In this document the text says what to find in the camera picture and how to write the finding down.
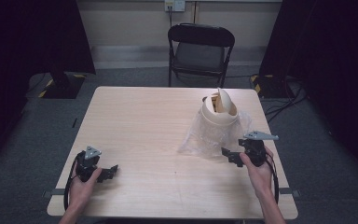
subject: human hand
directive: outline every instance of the human hand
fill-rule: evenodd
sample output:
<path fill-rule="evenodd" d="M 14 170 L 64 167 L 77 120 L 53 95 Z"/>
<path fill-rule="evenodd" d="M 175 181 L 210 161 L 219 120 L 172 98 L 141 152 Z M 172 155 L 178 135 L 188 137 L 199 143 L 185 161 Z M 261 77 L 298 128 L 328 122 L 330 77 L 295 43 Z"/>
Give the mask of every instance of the human hand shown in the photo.
<path fill-rule="evenodd" d="M 269 163 L 272 163 L 273 153 L 269 150 L 269 148 L 265 148 L 267 153 L 270 155 L 267 156 L 267 160 L 269 161 Z M 251 159 L 245 153 L 240 153 L 240 157 L 243 163 L 248 168 L 248 174 L 251 178 L 252 186 L 255 189 L 255 195 L 257 196 L 257 198 L 271 193 L 272 172 L 267 163 L 264 162 L 263 165 L 256 167 L 252 164 Z"/>
<path fill-rule="evenodd" d="M 91 177 L 87 182 L 83 182 L 77 176 L 72 180 L 71 188 L 69 190 L 69 206 L 81 212 L 90 200 L 92 190 L 94 189 L 95 182 L 100 176 L 102 169 L 97 168 L 92 172 Z M 72 176 L 76 176 L 76 169 L 72 172 Z"/>

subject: chair leg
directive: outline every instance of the chair leg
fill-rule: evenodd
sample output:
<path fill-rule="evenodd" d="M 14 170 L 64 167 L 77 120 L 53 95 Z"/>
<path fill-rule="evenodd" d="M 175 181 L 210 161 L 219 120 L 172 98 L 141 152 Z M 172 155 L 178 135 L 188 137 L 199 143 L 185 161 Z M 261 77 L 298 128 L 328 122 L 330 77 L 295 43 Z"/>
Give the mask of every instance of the chair leg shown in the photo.
<path fill-rule="evenodd" d="M 226 78 L 226 74 L 223 74 L 222 75 L 222 82 L 220 83 L 220 88 L 222 88 L 222 89 L 223 89 L 223 86 L 225 85 L 225 78 Z"/>
<path fill-rule="evenodd" d="M 168 87 L 171 86 L 171 79 L 172 79 L 172 70 L 171 70 L 171 67 L 168 68 L 169 71 L 168 71 Z"/>

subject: black cable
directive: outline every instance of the black cable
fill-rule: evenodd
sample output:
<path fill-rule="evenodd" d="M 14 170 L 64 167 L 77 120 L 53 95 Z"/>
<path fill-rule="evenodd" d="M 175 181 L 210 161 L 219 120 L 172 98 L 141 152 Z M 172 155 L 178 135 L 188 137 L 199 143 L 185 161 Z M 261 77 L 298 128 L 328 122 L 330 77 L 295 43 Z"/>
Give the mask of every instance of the black cable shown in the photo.
<path fill-rule="evenodd" d="M 279 201 L 279 182 L 278 182 L 278 175 L 277 175 L 277 167 L 275 166 L 275 161 L 273 159 L 272 159 L 272 164 L 274 164 L 274 167 L 272 167 L 272 164 L 268 160 L 266 160 L 266 163 L 272 172 L 272 177 L 274 180 L 274 188 L 275 188 L 275 202 L 278 203 L 278 201 Z"/>
<path fill-rule="evenodd" d="M 170 27 L 172 27 L 172 7 L 168 7 L 168 14 L 170 15 Z"/>
<path fill-rule="evenodd" d="M 71 172 L 69 173 L 68 180 L 66 181 L 66 185 L 65 185 L 65 191 L 63 193 L 63 208 L 65 208 L 65 211 L 66 211 L 66 209 L 68 208 L 68 205 L 69 205 L 69 200 L 68 200 L 68 198 L 69 198 L 68 197 L 69 196 L 69 188 L 71 188 L 72 180 L 75 177 L 77 177 L 77 175 L 72 177 L 72 172 L 74 171 L 75 164 L 76 164 L 76 161 L 77 161 L 78 157 L 79 157 L 79 154 L 76 155 L 76 157 L 74 159 L 74 162 L 72 163 Z"/>
<path fill-rule="evenodd" d="M 270 109 L 271 109 L 271 108 L 275 108 L 275 107 L 277 107 L 277 106 L 273 106 L 273 107 L 269 108 L 269 109 L 267 110 L 267 112 L 265 113 L 265 116 L 270 115 L 270 114 L 272 114 L 272 113 L 276 113 L 276 114 L 274 114 L 274 115 L 272 116 L 272 118 L 270 118 L 270 119 L 268 120 L 268 123 L 270 123 L 274 118 L 276 118 L 284 109 L 286 109 L 286 108 L 288 108 L 288 107 L 290 107 L 290 106 L 292 106 L 292 105 L 298 104 L 298 103 L 300 103 L 301 101 L 305 100 L 306 97 L 304 97 L 303 99 L 301 99 L 301 100 L 295 102 L 296 98 L 299 96 L 299 94 L 301 93 L 301 90 L 302 90 L 302 89 L 303 89 L 303 86 L 301 85 L 300 88 L 298 89 L 298 91 L 296 92 L 295 97 L 294 97 L 293 99 L 290 99 L 289 102 L 287 102 L 286 104 L 282 105 L 280 108 L 275 109 L 275 110 L 273 110 L 273 111 L 270 111 Z"/>
<path fill-rule="evenodd" d="M 296 90 L 296 92 L 297 91 L 299 91 L 299 89 L 303 89 L 303 87 L 302 86 L 300 86 L 298 89 L 295 89 Z M 287 103 L 290 103 L 290 101 L 291 101 L 291 99 L 289 99 L 289 100 L 283 100 L 283 99 L 275 99 L 275 98 L 272 98 L 272 99 L 260 99 L 260 102 L 278 102 L 278 103 L 283 103 L 283 104 L 287 104 Z M 283 106 L 283 105 L 275 105 L 275 106 L 272 106 L 272 107 L 281 107 L 281 106 Z"/>
<path fill-rule="evenodd" d="M 308 15 L 308 17 L 307 17 L 307 19 L 306 19 L 306 22 L 305 22 L 306 25 L 303 26 L 303 28 L 302 28 L 302 30 L 301 30 L 301 32 L 300 32 L 299 38 L 297 39 L 297 42 L 296 42 L 296 44 L 295 44 L 294 54 L 293 54 L 292 57 L 290 58 L 289 65 L 287 66 L 287 70 L 286 70 L 286 73 L 285 73 L 286 76 L 287 76 L 287 74 L 289 73 L 289 69 L 292 67 L 291 65 L 292 65 L 292 63 L 293 63 L 293 61 L 294 61 L 294 58 L 296 57 L 296 51 L 297 51 L 297 49 L 298 49 L 300 40 L 301 40 L 302 36 L 303 36 L 304 33 L 305 33 L 305 30 L 306 30 L 305 28 L 307 27 L 307 24 L 308 24 L 308 22 L 309 22 L 309 20 L 310 20 L 310 16 L 312 15 L 312 12 L 313 12 L 313 10 L 315 9 L 315 6 L 316 6 L 317 3 L 318 3 L 317 0 L 313 3 L 312 8 L 310 9 L 310 14 Z M 296 96 L 293 100 L 291 100 L 291 101 L 289 102 L 289 104 L 284 105 L 282 109 L 275 110 L 277 113 L 276 113 L 274 116 L 272 116 L 272 118 L 270 118 L 267 122 L 270 123 L 270 122 L 271 122 L 274 118 L 276 118 L 285 108 L 287 108 L 287 107 L 289 107 L 289 106 L 292 106 L 292 105 L 295 105 L 295 104 L 298 104 L 298 103 L 302 102 L 303 100 L 305 100 L 306 97 L 307 97 L 307 96 L 305 96 L 305 97 L 302 98 L 301 100 L 299 100 L 299 101 L 297 101 L 297 102 L 294 102 L 294 100 L 297 98 L 297 96 Z"/>
<path fill-rule="evenodd" d="M 196 18 L 197 18 L 197 2 L 194 2 L 194 15 L 193 15 L 193 23 L 196 23 Z"/>

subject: plastic bag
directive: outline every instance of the plastic bag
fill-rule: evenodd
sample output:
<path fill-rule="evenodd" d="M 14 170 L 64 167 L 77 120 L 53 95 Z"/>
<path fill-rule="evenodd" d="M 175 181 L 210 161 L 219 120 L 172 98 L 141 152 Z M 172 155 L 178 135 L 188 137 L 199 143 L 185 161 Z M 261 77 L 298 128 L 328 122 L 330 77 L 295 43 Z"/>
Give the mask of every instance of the plastic bag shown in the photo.
<path fill-rule="evenodd" d="M 238 139 L 251 130 L 252 119 L 244 111 L 239 111 L 237 119 L 228 126 L 211 123 L 199 111 L 178 152 L 213 158 L 222 155 L 221 147 L 243 150 L 238 145 Z"/>

